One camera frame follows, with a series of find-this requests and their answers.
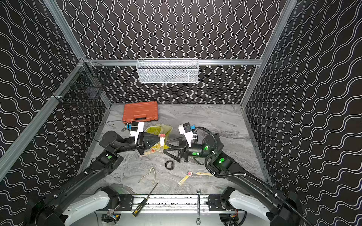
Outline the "yellow green white towel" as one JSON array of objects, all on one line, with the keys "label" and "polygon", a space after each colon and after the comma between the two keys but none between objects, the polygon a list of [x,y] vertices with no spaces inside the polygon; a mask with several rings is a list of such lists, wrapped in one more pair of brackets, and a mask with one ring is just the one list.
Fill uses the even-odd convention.
[{"label": "yellow green white towel", "polygon": [[[173,130],[173,127],[170,125],[156,124],[153,126],[149,126],[148,128],[146,128],[145,131],[147,133],[151,133],[151,134],[155,134],[155,135],[165,134],[166,135],[165,142],[166,142],[169,139],[169,135],[171,134],[172,130]],[[164,147],[162,148],[162,152],[164,149],[168,149],[168,146],[164,145]]]}]

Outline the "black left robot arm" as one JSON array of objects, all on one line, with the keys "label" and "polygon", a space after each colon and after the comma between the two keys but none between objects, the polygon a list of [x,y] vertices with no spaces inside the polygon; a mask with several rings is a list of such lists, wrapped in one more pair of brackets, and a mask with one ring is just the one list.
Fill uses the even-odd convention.
[{"label": "black left robot arm", "polygon": [[160,141],[158,135],[140,132],[138,137],[123,138],[115,131],[106,132],[100,145],[104,151],[84,171],[51,193],[29,200],[23,224],[25,226],[64,226],[70,219],[66,209],[93,184],[112,173],[124,160],[120,153],[138,151],[143,155]]}]

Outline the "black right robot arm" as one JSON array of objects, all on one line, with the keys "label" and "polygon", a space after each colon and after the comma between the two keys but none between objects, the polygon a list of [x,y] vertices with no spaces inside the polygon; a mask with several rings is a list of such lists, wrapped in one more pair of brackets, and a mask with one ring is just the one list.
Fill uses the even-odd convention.
[{"label": "black right robot arm", "polygon": [[242,210],[268,222],[271,226],[298,226],[312,223],[302,213],[301,202],[294,192],[283,192],[248,172],[223,151],[217,133],[204,127],[181,126],[181,137],[165,142],[164,154],[177,162],[190,157],[202,158],[206,170],[219,179],[227,179],[243,189],[228,187],[220,195],[219,208]]}]

